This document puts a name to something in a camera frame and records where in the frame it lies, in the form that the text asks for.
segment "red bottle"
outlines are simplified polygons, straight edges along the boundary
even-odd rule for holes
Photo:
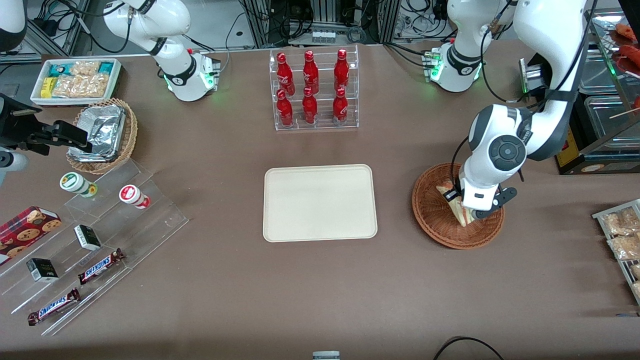
[[[276,94],[278,96],[276,107],[278,108],[278,116],[280,117],[280,122],[284,127],[292,127],[293,108],[291,107],[291,103],[287,99],[287,94],[282,89],[278,89],[278,92]]]
[[[296,87],[293,85],[293,71],[287,63],[287,57],[284,53],[278,53],[278,82],[280,88],[287,92],[287,95],[293,96],[296,93]]]
[[[335,92],[333,100],[333,123],[342,126],[347,121],[347,99],[344,97],[344,88],[339,88]]]
[[[305,77],[305,86],[310,87],[313,94],[317,94],[320,90],[320,78],[318,65],[314,61],[314,52],[311,50],[305,51],[305,67],[302,69],[302,74]]]
[[[339,88],[347,88],[349,85],[349,63],[347,62],[347,51],[345,49],[338,50],[338,61],[333,68],[333,76],[335,78],[333,87],[336,91]]]
[[[309,86],[305,88],[305,98],[302,99],[302,108],[305,110],[305,121],[307,124],[315,124],[318,116],[318,102],[314,97],[313,90],[311,90]]]

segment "white tray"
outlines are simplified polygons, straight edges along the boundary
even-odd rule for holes
[[[60,65],[65,63],[72,63],[74,61],[86,60],[86,61],[100,61],[100,62],[110,62],[113,63],[113,68],[111,68],[111,73],[109,74],[109,81],[107,82],[107,88],[104,91],[104,95],[102,97],[78,97],[78,98],[43,98],[40,97],[40,91],[42,90],[42,83],[44,79],[49,74],[49,69],[51,65]],[[94,104],[99,101],[106,101],[111,98],[113,95],[113,91],[116,88],[116,83],[118,82],[118,75],[120,73],[121,64],[116,58],[65,58],[65,59],[55,59],[55,60],[47,60],[42,64],[42,68],[40,69],[40,74],[38,75],[38,80],[36,80],[36,85],[33,86],[33,91],[31,91],[31,101],[34,104],[46,107],[46,106],[78,106],[78,105],[88,105]]]
[[[368,239],[377,232],[367,165],[272,168],[265,174],[265,240]]]

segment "brown tabletop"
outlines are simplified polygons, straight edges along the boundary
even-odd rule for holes
[[[305,134],[273,128],[268,51],[233,53],[221,90],[192,103],[167,91],[151,57],[121,58],[119,97],[140,127],[133,158],[191,221],[53,337],[0,298],[0,359],[300,360],[317,350],[430,359],[457,335],[507,359],[637,359],[640,318],[614,317],[637,307],[591,214],[640,197],[638,177],[559,176],[554,160],[528,161],[526,182],[508,181],[519,195],[498,237],[477,250],[445,248],[413,218],[413,183],[451,160],[495,99],[482,81],[447,93],[385,47],[359,50],[360,128]],[[516,95],[517,60],[531,55],[517,41],[492,44],[496,92]],[[47,109],[40,119],[77,112]],[[0,220],[70,198],[58,187],[70,170],[65,151],[28,154],[29,167],[7,175]],[[464,147],[460,161],[468,155]],[[352,163],[373,170],[374,238],[264,240],[267,170]],[[458,343],[442,356],[466,358],[491,353]]]

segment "brown wicker basket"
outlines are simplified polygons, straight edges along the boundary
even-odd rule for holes
[[[502,229],[504,208],[484,220],[476,220],[463,227],[453,215],[447,201],[436,189],[449,180],[450,163],[443,163],[425,171],[415,182],[412,194],[413,214],[435,241],[454,249],[474,249],[493,240]],[[458,174],[460,164],[453,167]]]
[[[107,101],[96,102],[95,104],[91,104],[90,106],[107,106],[107,105],[118,105],[123,107],[127,111],[127,117],[124,121],[124,130],[122,133],[122,139],[120,141],[120,155],[118,155],[115,161],[110,163],[81,163],[79,161],[73,160],[67,155],[67,161],[71,164],[71,166],[82,172],[89,172],[95,175],[102,175],[112,168],[116,167],[121,162],[129,159],[131,157],[131,153],[133,152],[133,148],[136,146],[136,135],[138,135],[138,120],[136,119],[136,114],[133,113],[129,105],[126,102],[120,99],[109,99]],[[74,125],[78,124],[78,119],[80,119],[80,115],[82,111],[76,116],[76,120],[74,121]]]

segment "clear acrylic display stand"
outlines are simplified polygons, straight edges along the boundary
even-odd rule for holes
[[[56,233],[23,251],[19,258],[6,264],[6,268],[0,268],[0,299],[12,314],[24,318],[24,326],[28,326],[27,317],[33,311],[54,302],[73,288],[79,290],[80,303],[69,305],[33,327],[41,335],[60,331],[189,221],[160,192],[151,180],[151,173],[133,160],[110,170],[95,183],[98,193],[94,197],[87,199],[76,195],[57,210],[63,225]],[[118,192],[127,184],[140,188],[151,199],[151,205],[137,209],[120,201]],[[99,250],[91,252],[80,247],[74,232],[78,224],[93,228],[102,244]],[[121,248],[127,257],[81,286],[78,274],[117,248]],[[60,278],[48,284],[35,282],[26,265],[31,258],[51,260]]]
[[[344,125],[337,126],[333,123],[333,100],[335,99],[335,89],[333,87],[333,68],[338,59],[338,50],[345,49],[347,51],[347,62],[349,63],[349,85],[346,90],[346,99],[349,103],[347,107],[347,120]],[[318,103],[318,119],[316,124],[309,125],[305,122],[304,112],[302,110],[302,99],[304,98],[303,89],[305,81],[302,75],[302,69],[305,66],[304,53],[294,51],[293,49],[271,50],[269,54],[269,78],[271,79],[271,100],[273,102],[273,118],[275,120],[276,130],[313,130],[313,129],[344,129],[350,127],[358,127],[359,107],[358,98],[358,47],[357,46],[327,46],[315,47],[314,59],[318,65],[320,88],[318,94],[315,95]],[[287,63],[293,71],[293,83],[296,86],[296,93],[289,97],[291,106],[293,107],[293,126],[284,127],[278,116],[278,108],[276,103],[278,98],[276,91],[280,88],[278,83],[278,62],[276,55],[285,53],[287,55]]]

